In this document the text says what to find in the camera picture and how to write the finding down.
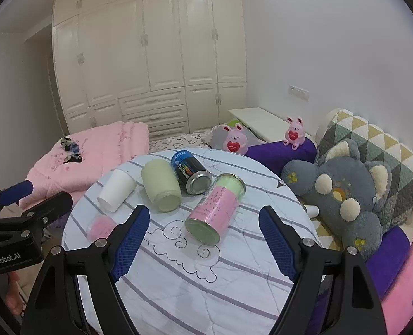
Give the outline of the pink translucent plastic cup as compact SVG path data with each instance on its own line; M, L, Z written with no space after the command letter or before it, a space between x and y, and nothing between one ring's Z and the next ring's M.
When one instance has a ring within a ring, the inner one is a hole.
M87 227L87 239L94 243L97 239L107 239L116 227L116 222L109 216L96 216Z

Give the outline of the triangle pattern quilted cushion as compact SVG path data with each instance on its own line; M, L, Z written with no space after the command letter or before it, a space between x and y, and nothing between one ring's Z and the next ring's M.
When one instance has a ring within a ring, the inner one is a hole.
M362 162L380 161L391 169L390 190L379 213L383 230L400 225L413 231L413 151L367 119L338 108L327 114L316 132L316 162L347 138L357 143Z

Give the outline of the dark keys bundle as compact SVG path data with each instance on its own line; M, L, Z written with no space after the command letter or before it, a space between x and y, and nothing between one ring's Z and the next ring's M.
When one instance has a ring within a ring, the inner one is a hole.
M61 147L66 152L67 156L63 160L64 163L69 162L82 162L83 158L79 149L79 145L71 140L70 137L64 137L60 141Z

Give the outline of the white paper cup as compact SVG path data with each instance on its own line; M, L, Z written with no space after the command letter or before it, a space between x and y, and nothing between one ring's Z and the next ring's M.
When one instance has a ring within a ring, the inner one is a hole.
M97 201L103 210L116 212L136 187L136 180L129 173L114 169L100 191Z

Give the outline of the grey plush elephant toy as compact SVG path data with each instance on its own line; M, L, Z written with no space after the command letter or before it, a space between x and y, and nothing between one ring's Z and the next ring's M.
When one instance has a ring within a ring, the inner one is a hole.
M343 247L355 247L364 259L380 247L379 213L392 173L384 162L363 162L357 142L338 142L317 164L292 160L281 179L305 204L318 207L319 217Z

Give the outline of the white wall socket plate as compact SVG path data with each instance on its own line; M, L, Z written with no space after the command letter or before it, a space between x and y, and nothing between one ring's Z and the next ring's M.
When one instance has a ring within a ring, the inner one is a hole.
M296 86L290 85L288 88L288 93L300 100L308 102L310 100L310 92L308 90L298 88Z

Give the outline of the pink bunny plush right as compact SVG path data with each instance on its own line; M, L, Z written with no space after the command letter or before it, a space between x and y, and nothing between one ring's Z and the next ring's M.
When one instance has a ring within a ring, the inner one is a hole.
M286 133L284 134L284 146L291 145L293 150L296 150L305 142L306 132L303 126L303 121L300 117L297 119L287 118L290 123Z

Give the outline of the blue black CoolTowel can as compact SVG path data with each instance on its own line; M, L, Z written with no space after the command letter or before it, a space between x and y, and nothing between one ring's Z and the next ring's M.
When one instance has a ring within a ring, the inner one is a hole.
M213 176L189 150L177 151L171 158L177 179L190 195L199 195L208 191Z

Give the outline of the pink fleece blanket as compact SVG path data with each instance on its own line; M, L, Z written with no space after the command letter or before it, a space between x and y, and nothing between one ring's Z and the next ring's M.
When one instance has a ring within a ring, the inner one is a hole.
M413 317L413 243L396 280L381 301L388 334L400 334Z

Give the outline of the pink bunny plush left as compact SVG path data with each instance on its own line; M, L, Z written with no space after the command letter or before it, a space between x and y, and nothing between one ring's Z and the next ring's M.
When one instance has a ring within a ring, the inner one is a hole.
M227 132L222 149L231 153L245 155L248 151L248 140L242 124L236 123L234 128L223 124L222 128Z

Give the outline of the white striped tablecloth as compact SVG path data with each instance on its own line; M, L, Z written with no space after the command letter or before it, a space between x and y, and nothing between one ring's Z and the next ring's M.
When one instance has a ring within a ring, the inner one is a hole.
M117 289L141 334L268 334L293 287L281 274L260 231L272 207L302 238L318 237L308 214L279 177L249 157L193 148L214 176L232 173L246 186L234 218L215 246L195 240L184 222L199 197L180 207L150 210L150 225Z

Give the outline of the folded pink quilt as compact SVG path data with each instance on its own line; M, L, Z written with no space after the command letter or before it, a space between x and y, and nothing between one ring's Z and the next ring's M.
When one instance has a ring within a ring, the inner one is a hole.
M68 154L56 142L26 176L33 184L33 191L19 201L22 210L61 191L71 194L77 203L111 169L149 152L146 123L116 122L71 134L70 138L79 146L82 162L65 162Z

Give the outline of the light green plastic cup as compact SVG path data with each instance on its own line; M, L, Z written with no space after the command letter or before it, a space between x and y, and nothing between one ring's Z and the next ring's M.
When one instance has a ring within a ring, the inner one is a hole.
M182 202L182 192L171 165L163 159L147 162L141 170L147 196L160 212L171 212Z

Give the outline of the pink bunny plush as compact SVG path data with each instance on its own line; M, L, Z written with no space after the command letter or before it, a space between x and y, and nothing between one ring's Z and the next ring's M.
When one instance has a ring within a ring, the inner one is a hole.
M236 123L234 128L223 124L222 128L227 132L222 149L231 153L245 155L248 151L248 140L242 124Z
M284 134L284 146L291 145L293 150L296 150L305 142L306 132L303 126L303 121L300 117L297 119L287 118L290 123L286 133Z

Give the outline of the pink green labelled can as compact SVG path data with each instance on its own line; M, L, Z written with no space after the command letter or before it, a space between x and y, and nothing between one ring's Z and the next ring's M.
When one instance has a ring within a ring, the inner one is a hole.
M218 244L245 192L246 185L238 176L232 173L218 176L185 220L188 233L200 243Z

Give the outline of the white bedside table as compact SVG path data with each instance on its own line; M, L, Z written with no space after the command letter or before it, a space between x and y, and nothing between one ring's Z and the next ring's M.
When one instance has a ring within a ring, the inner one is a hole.
M290 123L260 107L229 110L250 131L265 142L281 142Z

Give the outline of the heart pattern bed sheet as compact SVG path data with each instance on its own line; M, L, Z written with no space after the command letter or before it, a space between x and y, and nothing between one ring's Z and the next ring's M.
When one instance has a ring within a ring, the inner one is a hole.
M181 134L168 138L160 138L149 142L149 152L156 153L163 150L182 150L189 147L209 148L212 129Z

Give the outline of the cream white wardrobe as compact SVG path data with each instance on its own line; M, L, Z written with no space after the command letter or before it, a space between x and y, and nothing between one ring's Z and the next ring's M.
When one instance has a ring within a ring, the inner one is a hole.
M53 63L72 133L208 129L247 103L242 0L55 0Z

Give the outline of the purple blanket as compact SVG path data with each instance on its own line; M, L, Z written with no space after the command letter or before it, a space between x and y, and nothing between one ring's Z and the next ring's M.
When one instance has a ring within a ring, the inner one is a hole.
M280 176L284 166L292 160L314 163L316 146L308 138L296 150L291 144L285 146L283 142L269 142L249 147L245 156L256 160Z

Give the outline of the small white cup by plush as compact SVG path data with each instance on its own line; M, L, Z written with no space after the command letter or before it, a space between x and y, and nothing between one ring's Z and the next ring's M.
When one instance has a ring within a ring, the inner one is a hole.
M319 215L319 208L317 206L305 205L303 208L310 218L316 218Z

